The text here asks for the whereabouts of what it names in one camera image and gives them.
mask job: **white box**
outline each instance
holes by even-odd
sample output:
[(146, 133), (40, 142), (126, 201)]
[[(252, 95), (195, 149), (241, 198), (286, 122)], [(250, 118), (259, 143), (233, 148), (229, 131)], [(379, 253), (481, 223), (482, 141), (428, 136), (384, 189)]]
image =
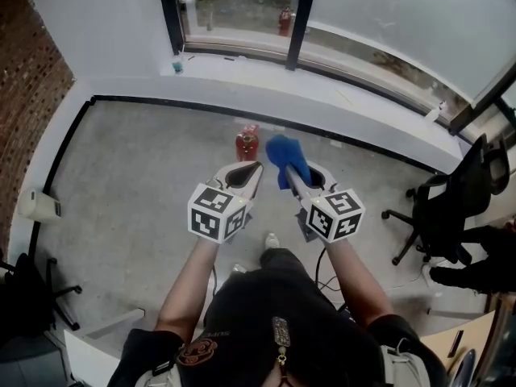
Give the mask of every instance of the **white box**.
[(364, 204), (353, 189), (309, 200), (306, 225), (326, 242), (349, 238), (360, 228)]
[(18, 213), (39, 223), (53, 223), (61, 219), (61, 204), (43, 192), (29, 189), (19, 197)]
[(188, 231), (222, 243), (242, 229), (251, 208), (246, 198), (199, 184), (188, 201)]

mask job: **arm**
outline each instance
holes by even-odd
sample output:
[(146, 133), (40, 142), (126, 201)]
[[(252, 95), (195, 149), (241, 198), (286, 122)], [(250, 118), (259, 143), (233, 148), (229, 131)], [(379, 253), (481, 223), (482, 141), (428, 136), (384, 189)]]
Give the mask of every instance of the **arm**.
[(340, 291), (361, 327), (366, 328), (377, 318), (393, 314), (393, 307), (384, 290), (362, 264), (347, 239), (327, 243), (326, 248), (339, 280)]
[(161, 307), (155, 331), (171, 331), (189, 343), (201, 316), (218, 244), (199, 238)]

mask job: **white sneaker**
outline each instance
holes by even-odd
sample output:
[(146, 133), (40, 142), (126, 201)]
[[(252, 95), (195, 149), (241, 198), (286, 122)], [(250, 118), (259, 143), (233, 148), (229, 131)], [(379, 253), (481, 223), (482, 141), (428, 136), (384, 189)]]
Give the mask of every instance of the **white sneaker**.
[(434, 297), (439, 298), (443, 295), (443, 292), (439, 291), (439, 286), (438, 286), (437, 282), (432, 280), (432, 278), (430, 277), (430, 269), (431, 268), (433, 268), (433, 265), (423, 264), (423, 266), (421, 268), (421, 274), (422, 274), (422, 277), (424, 278), (425, 282), (427, 283), (428, 288), (430, 288), (432, 290), (432, 292), (434, 292)]
[(231, 267), (231, 273), (246, 273), (247, 269), (240, 264), (233, 264)]
[(265, 249), (269, 248), (281, 248), (280, 240), (272, 232), (269, 232), (267, 237), (265, 238)]

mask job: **black pants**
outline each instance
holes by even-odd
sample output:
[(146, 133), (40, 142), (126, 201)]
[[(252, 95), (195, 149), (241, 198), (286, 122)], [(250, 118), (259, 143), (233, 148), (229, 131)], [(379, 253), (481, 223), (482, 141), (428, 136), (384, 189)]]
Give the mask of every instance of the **black pants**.
[(261, 254), (262, 269), (288, 269), (302, 275), (308, 275), (302, 262), (287, 248), (269, 248)]
[(514, 261), (516, 234), (504, 229), (478, 227), (464, 231), (462, 242), (479, 243), (488, 253), (482, 260), (462, 269), (434, 267), (430, 277), (442, 285), (474, 289), (480, 293), (516, 290)]

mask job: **office chair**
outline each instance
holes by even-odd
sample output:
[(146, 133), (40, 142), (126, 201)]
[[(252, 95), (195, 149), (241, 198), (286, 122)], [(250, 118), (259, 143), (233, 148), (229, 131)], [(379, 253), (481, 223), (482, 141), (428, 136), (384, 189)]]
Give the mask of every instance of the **office chair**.
[(52, 289), (52, 266), (55, 258), (47, 260), (46, 282), (40, 276), (33, 260), (27, 254), (19, 256), (15, 266), (0, 262), (0, 268), (6, 273), (5, 284), (0, 285), (0, 300), (9, 308), (2, 308), (0, 314), (0, 346), (16, 335), (35, 337), (56, 328), (52, 310), (63, 319), (72, 330), (78, 330), (79, 324), (72, 322), (57, 305), (56, 299), (74, 291), (81, 293), (78, 285), (54, 292)]
[[(400, 253), (392, 260), (398, 265), (414, 241), (421, 236), (422, 246), (416, 249), (432, 256), (443, 256), (455, 264), (471, 264), (472, 257), (461, 245), (465, 219), (481, 214), (489, 206), (491, 194), (500, 194), (508, 185), (509, 161), (503, 139), (488, 145), (485, 135), (472, 145), (463, 160), (450, 175), (435, 175), (417, 189), (408, 189), (406, 196), (414, 199), (412, 218), (395, 210), (384, 210), (411, 225), (414, 230)], [(433, 187), (443, 187), (440, 195), (429, 198)]]

